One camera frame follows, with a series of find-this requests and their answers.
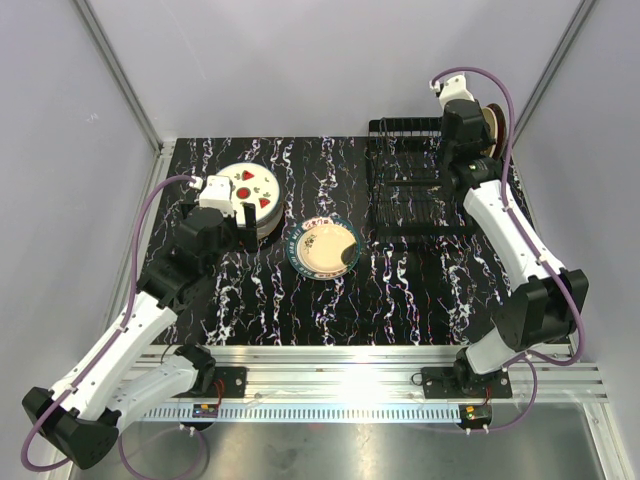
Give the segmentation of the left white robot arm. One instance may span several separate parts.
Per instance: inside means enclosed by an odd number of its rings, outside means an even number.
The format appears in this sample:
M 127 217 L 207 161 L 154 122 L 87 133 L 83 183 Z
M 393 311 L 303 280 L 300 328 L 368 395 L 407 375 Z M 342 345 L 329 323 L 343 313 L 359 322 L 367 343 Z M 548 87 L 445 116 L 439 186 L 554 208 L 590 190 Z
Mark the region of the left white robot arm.
M 125 374 L 150 343 L 208 288 L 222 255 L 254 252 L 256 212 L 234 214 L 195 207 L 185 214 L 171 242 L 134 279 L 133 296 L 85 357 L 50 388 L 34 387 L 22 406 L 33 432 L 80 469 L 99 463 L 132 423 L 170 398 L 228 396 L 245 391 L 244 367 L 216 366 L 200 345 L 178 347 L 164 362 L 127 385 Z

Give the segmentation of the cream plate with black sprig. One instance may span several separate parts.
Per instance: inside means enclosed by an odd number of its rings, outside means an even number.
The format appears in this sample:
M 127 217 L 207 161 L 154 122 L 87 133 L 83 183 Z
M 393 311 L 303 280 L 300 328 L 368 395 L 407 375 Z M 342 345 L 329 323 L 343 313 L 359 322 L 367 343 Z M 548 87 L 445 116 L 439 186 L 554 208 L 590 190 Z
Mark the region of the cream plate with black sprig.
M 495 111 L 490 106 L 482 108 L 482 114 L 488 127 L 489 146 L 483 151 L 487 157 L 493 157 L 497 149 L 499 123 Z

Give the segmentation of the red floral plate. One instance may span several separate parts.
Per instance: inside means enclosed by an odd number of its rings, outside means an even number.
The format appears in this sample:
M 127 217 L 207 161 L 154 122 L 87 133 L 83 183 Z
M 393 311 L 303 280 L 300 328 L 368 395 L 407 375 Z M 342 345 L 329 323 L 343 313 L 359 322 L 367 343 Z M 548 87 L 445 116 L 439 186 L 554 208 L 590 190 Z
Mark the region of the red floral plate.
M 500 160 L 506 147 L 507 121 L 503 109 L 497 103 L 491 103 L 488 108 L 496 117 L 496 144 L 492 157 Z

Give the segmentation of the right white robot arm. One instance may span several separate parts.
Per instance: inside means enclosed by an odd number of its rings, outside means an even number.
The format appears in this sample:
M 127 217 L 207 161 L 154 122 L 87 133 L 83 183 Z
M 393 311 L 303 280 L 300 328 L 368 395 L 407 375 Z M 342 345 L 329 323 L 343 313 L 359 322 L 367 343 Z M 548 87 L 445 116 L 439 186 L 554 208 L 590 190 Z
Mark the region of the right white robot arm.
M 533 348 L 582 332 L 579 315 L 588 280 L 581 270 L 567 270 L 546 248 L 515 203 L 507 170 L 485 155 L 493 140 L 477 101 L 446 101 L 441 137 L 445 185 L 489 240 L 510 285 L 491 331 L 463 348 L 452 367 L 457 392 L 475 397 Z

